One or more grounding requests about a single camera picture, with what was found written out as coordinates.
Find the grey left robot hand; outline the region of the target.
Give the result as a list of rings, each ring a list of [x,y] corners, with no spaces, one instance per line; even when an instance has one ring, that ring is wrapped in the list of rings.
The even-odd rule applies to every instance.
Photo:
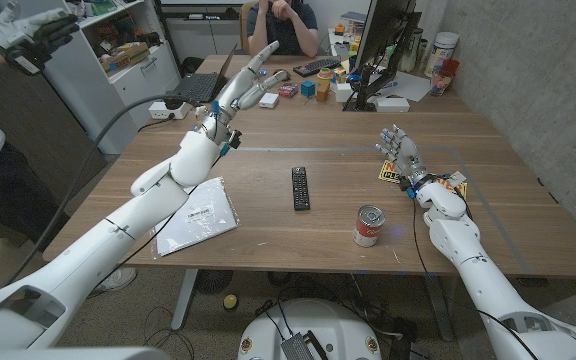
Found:
[[[257,104],[268,89],[287,80],[288,72],[280,70],[262,82],[257,81],[261,66],[279,48],[279,45],[278,41],[267,45],[227,82],[215,98],[221,113],[234,117],[238,110],[246,110]]]

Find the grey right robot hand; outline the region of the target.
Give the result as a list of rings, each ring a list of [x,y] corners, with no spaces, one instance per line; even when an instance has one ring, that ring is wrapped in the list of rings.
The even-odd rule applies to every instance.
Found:
[[[382,143],[375,147],[395,165],[395,171],[405,177],[414,188],[427,182],[429,175],[414,140],[397,125],[391,130],[384,128],[380,133]]]

